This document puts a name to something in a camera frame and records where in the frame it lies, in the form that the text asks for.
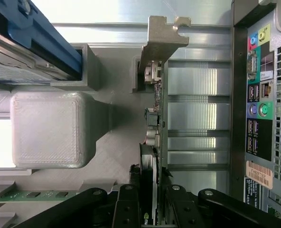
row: barcode sticker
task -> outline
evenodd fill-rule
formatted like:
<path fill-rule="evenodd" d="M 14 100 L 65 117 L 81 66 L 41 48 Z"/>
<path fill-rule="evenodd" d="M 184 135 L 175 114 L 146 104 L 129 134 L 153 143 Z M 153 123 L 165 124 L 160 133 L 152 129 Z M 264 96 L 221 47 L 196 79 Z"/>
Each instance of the barcode sticker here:
<path fill-rule="evenodd" d="M 246 162 L 246 176 L 264 187 L 272 189 L 273 173 L 270 169 L 251 161 Z"/>

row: metal bracket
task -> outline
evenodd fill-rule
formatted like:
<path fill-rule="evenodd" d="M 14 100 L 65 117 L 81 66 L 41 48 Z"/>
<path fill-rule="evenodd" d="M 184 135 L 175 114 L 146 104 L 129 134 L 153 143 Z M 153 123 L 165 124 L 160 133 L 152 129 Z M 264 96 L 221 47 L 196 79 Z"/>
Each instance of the metal bracket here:
<path fill-rule="evenodd" d="M 166 17 L 150 16 L 148 24 L 148 43 L 142 47 L 139 73 L 144 73 L 151 61 L 165 63 L 179 48 L 189 44 L 189 37 L 178 34 L 181 26 L 191 26 L 191 19 L 176 17 L 173 25 L 167 24 Z"/>

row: green ps/2 port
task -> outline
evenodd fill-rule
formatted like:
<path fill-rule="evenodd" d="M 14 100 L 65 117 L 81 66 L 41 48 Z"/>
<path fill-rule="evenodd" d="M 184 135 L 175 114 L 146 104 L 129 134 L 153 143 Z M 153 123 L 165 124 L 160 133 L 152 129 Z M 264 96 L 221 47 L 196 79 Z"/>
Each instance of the green ps/2 port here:
<path fill-rule="evenodd" d="M 267 107 L 267 105 L 266 104 L 261 104 L 260 106 L 259 106 L 259 114 L 260 114 L 260 116 L 262 116 L 262 117 L 265 117 L 266 115 L 267 115 L 267 113 L 268 113 L 268 107 Z"/>

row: blue drive tray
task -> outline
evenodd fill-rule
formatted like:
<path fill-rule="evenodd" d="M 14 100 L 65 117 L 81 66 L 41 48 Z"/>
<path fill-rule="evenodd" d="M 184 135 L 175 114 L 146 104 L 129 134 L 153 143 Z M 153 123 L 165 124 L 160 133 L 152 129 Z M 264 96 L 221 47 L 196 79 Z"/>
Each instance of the blue drive tray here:
<path fill-rule="evenodd" d="M 77 74 L 82 74 L 82 56 L 58 33 L 30 0 L 0 0 L 0 14 L 8 21 L 8 34 L 31 49 L 32 41 L 54 55 Z"/>

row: green circuit board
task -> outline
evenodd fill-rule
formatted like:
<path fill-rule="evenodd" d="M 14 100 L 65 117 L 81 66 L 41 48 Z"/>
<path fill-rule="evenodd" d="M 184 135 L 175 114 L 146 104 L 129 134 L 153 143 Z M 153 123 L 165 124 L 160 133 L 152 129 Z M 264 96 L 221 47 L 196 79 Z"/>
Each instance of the green circuit board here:
<path fill-rule="evenodd" d="M 19 191 L 13 190 L 0 197 L 0 203 L 9 202 L 62 202 L 76 195 L 76 191 Z"/>

